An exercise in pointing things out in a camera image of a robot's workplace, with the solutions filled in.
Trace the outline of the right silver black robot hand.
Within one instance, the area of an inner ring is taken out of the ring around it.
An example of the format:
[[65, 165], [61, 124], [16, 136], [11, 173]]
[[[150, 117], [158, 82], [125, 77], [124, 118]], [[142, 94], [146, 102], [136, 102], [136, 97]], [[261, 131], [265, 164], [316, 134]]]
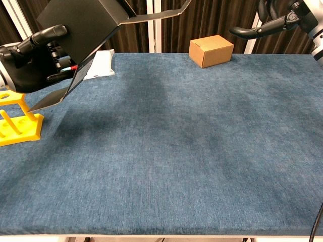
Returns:
[[258, 39], [299, 26], [310, 39], [315, 39], [322, 33], [322, 1], [289, 1], [288, 10], [284, 16], [278, 16], [278, 1], [259, 1], [258, 16], [264, 21], [271, 20], [260, 27], [245, 29], [233, 27], [229, 32], [243, 39]]

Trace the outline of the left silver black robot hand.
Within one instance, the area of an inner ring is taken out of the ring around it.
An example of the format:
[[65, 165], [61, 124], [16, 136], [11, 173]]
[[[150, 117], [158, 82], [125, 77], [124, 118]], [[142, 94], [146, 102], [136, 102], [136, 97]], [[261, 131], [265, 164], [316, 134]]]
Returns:
[[68, 35], [64, 25], [36, 32], [25, 40], [1, 46], [1, 87], [18, 93], [32, 93], [74, 76], [75, 63], [59, 62], [67, 56], [55, 41]]

